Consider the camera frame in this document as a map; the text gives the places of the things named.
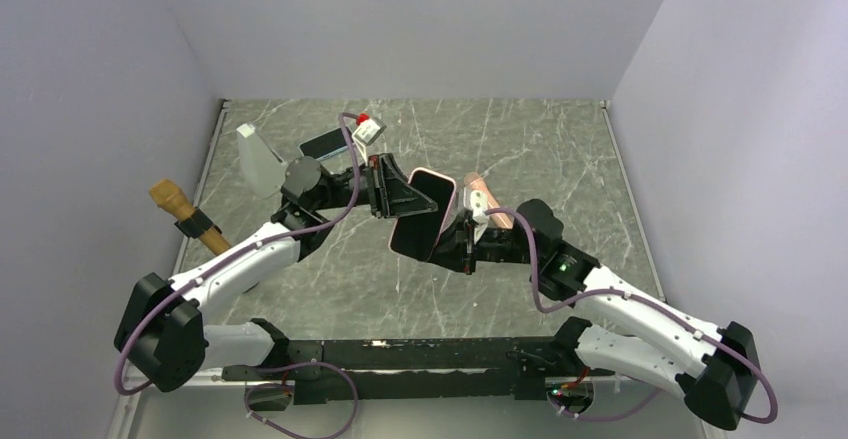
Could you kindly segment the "pink phone case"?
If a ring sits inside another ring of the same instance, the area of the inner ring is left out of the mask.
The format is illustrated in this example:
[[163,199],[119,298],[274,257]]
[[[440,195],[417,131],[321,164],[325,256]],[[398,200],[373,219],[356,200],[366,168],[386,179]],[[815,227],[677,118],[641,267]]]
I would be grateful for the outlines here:
[[427,262],[447,224],[457,184],[449,176],[423,167],[412,171],[408,183],[433,200],[436,209],[397,219],[388,246],[396,254]]

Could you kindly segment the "phone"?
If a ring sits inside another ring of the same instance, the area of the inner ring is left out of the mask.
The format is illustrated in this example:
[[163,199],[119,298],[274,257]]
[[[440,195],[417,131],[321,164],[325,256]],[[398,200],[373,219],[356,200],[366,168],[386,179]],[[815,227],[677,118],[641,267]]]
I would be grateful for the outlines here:
[[302,142],[299,150],[303,156],[324,161],[346,152],[348,145],[343,131],[336,128]]

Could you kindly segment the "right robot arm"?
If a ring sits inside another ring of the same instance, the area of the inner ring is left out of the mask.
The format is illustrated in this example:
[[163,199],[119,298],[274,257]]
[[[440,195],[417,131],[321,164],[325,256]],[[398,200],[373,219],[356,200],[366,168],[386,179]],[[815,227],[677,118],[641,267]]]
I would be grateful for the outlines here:
[[540,312],[572,308],[623,328],[616,334],[569,318],[551,349],[560,372],[603,369],[640,380],[679,397],[699,419],[726,431],[742,421],[775,420],[774,390],[744,325],[698,319],[636,288],[566,242],[562,222],[540,199],[515,210],[497,209],[484,193],[473,191],[449,220],[453,187],[438,186],[426,197],[424,213],[397,221],[390,240],[397,254],[465,274],[474,273],[479,262],[527,264]]

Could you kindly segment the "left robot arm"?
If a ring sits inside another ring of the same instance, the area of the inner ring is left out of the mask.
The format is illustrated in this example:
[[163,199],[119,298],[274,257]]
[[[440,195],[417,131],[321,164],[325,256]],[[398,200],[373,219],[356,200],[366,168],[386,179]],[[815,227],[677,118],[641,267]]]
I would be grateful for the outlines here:
[[369,206],[374,217],[394,220],[401,253],[427,259],[455,187],[439,186],[423,168],[404,174],[386,153],[336,174],[312,157],[298,158],[285,170],[281,193],[278,211],[244,241],[187,272],[169,279],[150,273],[135,284],[114,345],[147,386],[171,392],[199,371],[228,366],[279,376],[291,361],[281,330],[265,319],[212,326],[206,314],[315,252],[342,219],[324,217],[325,209],[347,215]]

